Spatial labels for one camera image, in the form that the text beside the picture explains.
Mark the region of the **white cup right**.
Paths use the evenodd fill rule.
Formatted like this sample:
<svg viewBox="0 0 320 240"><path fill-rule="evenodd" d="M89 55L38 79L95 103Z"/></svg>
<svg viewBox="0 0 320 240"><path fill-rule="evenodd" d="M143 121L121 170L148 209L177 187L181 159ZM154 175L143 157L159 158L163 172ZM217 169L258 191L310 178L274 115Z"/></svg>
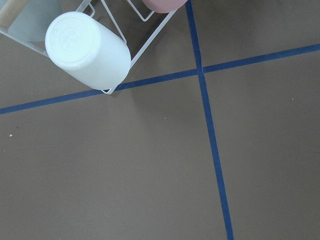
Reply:
<svg viewBox="0 0 320 240"><path fill-rule="evenodd" d="M127 44L81 12L67 12L53 20L46 31L45 49L56 66L95 90L118 86L131 68Z"/></svg>

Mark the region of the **pink cup top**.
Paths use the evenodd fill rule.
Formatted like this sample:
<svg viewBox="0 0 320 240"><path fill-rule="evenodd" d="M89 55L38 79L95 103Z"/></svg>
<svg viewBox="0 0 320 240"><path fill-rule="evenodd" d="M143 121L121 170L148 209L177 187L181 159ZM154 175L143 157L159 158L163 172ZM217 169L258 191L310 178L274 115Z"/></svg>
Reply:
<svg viewBox="0 0 320 240"><path fill-rule="evenodd" d="M187 0L142 0L142 2L156 13L169 13L182 7Z"/></svg>

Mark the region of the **grey cup bottom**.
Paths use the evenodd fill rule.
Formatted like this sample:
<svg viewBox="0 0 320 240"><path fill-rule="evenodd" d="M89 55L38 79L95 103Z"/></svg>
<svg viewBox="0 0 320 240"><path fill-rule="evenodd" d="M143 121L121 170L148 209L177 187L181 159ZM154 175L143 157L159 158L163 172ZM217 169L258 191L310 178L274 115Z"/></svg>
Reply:
<svg viewBox="0 0 320 240"><path fill-rule="evenodd" d="M8 28L19 40L43 42L51 22L62 14L59 0L31 0Z"/></svg>

